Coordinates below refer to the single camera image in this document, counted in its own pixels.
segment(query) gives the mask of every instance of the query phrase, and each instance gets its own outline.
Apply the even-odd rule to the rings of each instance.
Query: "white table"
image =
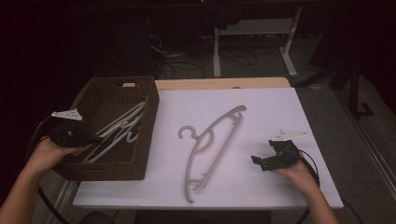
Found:
[[[244,85],[240,80],[235,83]],[[168,90],[159,93],[160,104],[145,179],[82,182],[73,205],[87,208],[190,210],[306,207],[304,197],[285,177],[263,172],[250,158],[251,155],[262,158],[274,156],[275,152],[268,140],[280,129],[288,129],[308,133],[307,137],[293,142],[314,158],[321,190],[330,206],[343,207],[293,88]],[[179,139],[178,130],[184,125],[191,125],[197,134],[201,134],[214,120],[238,105],[247,107],[246,111],[241,112],[243,118],[239,128],[206,187],[191,195],[194,203],[187,202],[184,194],[185,173],[196,141],[190,137],[188,130],[183,133],[184,138]],[[226,119],[215,128],[215,140],[221,140],[230,131],[231,125],[231,120]],[[210,148],[200,156],[211,158],[214,151],[215,148]],[[204,163],[208,161],[199,159],[192,173],[199,175],[204,172]]]

